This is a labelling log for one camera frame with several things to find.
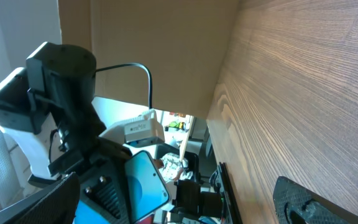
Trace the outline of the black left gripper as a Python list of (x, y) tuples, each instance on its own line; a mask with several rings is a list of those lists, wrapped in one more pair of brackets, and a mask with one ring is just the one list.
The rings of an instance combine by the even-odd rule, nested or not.
[(51, 161), (51, 146), (35, 150), (37, 160), (48, 175), (47, 186), (76, 173), (80, 181), (80, 200), (76, 218), (96, 223), (94, 212), (108, 223), (130, 223), (131, 206), (124, 164), (132, 157), (131, 151), (115, 142), (99, 138), (93, 146), (79, 145)]

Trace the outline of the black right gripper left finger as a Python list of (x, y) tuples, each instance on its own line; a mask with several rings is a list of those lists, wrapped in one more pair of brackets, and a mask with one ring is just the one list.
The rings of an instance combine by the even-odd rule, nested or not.
[(80, 181), (71, 173), (0, 211), (0, 224), (72, 224), (80, 200)]

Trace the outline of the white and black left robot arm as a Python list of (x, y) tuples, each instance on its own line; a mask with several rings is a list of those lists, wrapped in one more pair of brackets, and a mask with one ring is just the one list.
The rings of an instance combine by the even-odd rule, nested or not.
[(44, 42), (0, 83), (0, 127), (23, 150), (42, 190), (0, 211), (0, 223), (130, 223), (124, 131), (93, 105), (96, 58), (76, 45)]

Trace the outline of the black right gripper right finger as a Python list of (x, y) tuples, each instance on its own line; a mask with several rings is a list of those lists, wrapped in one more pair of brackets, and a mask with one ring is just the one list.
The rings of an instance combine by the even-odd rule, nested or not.
[(276, 181), (273, 203), (279, 223), (358, 223), (357, 215), (284, 176)]

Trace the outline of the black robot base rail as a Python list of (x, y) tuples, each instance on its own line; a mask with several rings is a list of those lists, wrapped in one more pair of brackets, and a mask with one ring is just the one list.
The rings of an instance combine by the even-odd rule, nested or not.
[(227, 224), (242, 224), (241, 214), (237, 206), (236, 197), (229, 178), (225, 162), (219, 162), (216, 170), (209, 178), (209, 184), (222, 201), (221, 221)]

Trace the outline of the blue screen Galaxy smartphone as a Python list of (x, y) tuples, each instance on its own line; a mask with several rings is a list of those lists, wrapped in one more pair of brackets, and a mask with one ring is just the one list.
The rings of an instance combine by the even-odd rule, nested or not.
[(125, 162), (131, 223), (137, 223), (167, 204), (171, 195), (148, 151), (139, 151)]

